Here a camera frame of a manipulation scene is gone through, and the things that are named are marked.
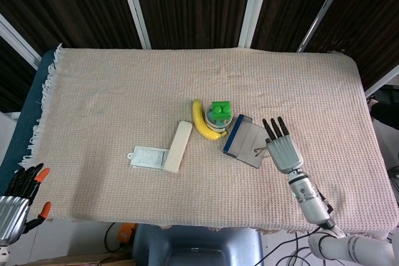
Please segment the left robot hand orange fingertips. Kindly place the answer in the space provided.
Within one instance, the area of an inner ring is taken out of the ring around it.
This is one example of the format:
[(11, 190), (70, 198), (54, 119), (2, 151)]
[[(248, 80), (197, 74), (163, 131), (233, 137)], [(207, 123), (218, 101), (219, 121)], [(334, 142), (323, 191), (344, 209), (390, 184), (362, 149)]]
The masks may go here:
[(28, 221), (30, 208), (40, 185), (50, 169), (42, 163), (28, 169), (20, 169), (12, 177), (6, 192), (1, 196), (1, 247), (7, 247), (41, 225), (48, 217), (52, 204), (46, 202), (38, 216)]

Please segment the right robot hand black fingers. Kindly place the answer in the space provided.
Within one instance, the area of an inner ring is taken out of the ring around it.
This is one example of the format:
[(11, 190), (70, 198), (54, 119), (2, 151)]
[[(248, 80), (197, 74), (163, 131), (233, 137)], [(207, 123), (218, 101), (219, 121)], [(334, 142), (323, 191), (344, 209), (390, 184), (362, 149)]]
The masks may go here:
[(303, 157), (293, 142), (284, 120), (280, 116), (277, 117), (277, 121), (273, 118), (270, 121), (263, 118), (262, 123), (267, 133), (266, 148), (277, 169), (283, 174), (301, 169), (304, 165)]

